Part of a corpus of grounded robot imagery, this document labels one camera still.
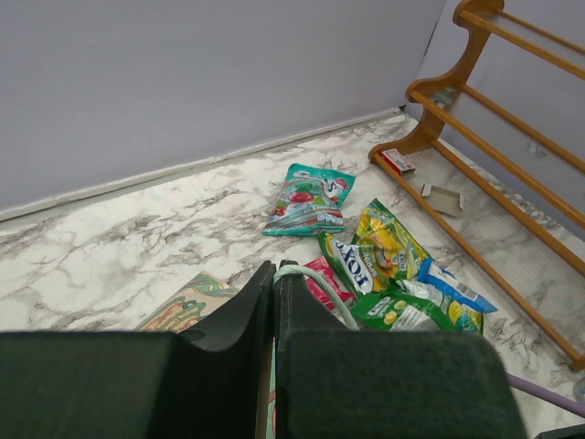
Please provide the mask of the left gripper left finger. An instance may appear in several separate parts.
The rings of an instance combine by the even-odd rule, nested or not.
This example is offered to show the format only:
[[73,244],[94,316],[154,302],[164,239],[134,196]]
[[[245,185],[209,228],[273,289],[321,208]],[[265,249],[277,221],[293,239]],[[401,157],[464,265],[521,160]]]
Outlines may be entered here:
[[275,270],[179,333],[3,333],[1,435],[262,438]]

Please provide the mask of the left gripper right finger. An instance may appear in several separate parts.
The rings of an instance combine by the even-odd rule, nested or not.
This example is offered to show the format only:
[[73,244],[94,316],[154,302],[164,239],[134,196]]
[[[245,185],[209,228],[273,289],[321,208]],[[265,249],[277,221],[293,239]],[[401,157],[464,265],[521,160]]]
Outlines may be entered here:
[[481,336],[355,331],[281,262],[275,434],[279,438],[523,438],[505,367]]

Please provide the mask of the green white snack bag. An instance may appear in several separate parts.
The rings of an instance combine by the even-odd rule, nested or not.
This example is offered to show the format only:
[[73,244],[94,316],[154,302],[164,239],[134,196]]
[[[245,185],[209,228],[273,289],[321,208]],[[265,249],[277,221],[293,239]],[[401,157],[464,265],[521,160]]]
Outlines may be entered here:
[[482,335],[484,315],[442,294],[366,294],[351,309],[363,327],[382,331],[447,331]]

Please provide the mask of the yellow green Fox's candy bag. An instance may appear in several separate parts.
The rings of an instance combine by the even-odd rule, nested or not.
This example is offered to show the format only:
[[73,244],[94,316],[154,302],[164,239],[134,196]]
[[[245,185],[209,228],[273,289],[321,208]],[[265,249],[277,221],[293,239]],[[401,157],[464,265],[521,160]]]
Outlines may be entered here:
[[330,267],[356,295],[387,291],[388,278],[378,269],[373,245],[343,243],[325,232],[317,240]]

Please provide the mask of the green orange Fox's candy bag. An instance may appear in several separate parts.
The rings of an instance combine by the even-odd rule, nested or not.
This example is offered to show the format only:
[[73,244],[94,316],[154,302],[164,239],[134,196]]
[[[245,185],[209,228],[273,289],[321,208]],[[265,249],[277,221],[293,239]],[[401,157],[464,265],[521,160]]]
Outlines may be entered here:
[[365,248],[375,268],[388,279],[416,278],[431,257],[377,198],[363,210],[352,243]]

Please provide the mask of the blue snack packet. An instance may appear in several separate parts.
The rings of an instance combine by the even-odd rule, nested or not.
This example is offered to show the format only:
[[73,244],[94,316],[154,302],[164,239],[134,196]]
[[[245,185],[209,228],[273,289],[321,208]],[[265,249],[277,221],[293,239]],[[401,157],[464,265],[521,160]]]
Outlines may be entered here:
[[491,314],[497,308],[473,288],[457,280],[450,272],[442,269],[433,259],[425,259],[420,266],[417,280],[433,286],[443,294],[456,300],[462,305],[469,306],[472,310]]

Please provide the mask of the teal Fox's candy bag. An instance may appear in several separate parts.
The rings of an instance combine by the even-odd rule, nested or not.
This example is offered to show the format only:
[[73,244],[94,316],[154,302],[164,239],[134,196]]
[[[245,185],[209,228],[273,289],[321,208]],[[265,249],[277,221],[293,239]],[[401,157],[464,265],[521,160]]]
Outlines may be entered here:
[[341,207],[355,180],[334,169],[290,165],[263,234],[303,237],[344,230]]

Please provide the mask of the grey cardboard piece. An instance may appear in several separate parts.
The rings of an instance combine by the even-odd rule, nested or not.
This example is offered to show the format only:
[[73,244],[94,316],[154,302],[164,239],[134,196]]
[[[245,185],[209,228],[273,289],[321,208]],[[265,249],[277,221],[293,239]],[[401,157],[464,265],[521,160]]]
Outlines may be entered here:
[[460,218],[464,212],[465,196],[462,193],[437,187],[432,184],[424,184],[420,195],[436,211]]

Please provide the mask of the red white small box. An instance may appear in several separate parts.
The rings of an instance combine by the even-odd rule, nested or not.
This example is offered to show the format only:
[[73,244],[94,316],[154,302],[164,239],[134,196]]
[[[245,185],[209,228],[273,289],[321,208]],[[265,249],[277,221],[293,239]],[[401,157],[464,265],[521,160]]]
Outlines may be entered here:
[[380,156],[400,176],[407,177],[415,173],[416,167],[396,148],[382,151]]

